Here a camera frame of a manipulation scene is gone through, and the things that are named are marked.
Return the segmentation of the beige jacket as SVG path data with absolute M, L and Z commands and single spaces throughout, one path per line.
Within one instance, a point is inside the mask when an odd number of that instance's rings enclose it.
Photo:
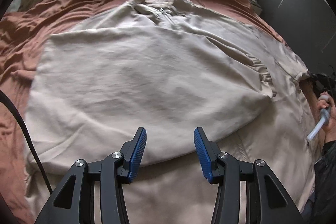
M 131 223 L 209 223 L 217 188 L 194 130 L 236 159 L 263 159 L 302 210 L 314 185 L 304 62 L 258 28 L 188 0 L 128 0 L 51 35 L 26 125 L 52 186 L 147 132 L 123 190 Z

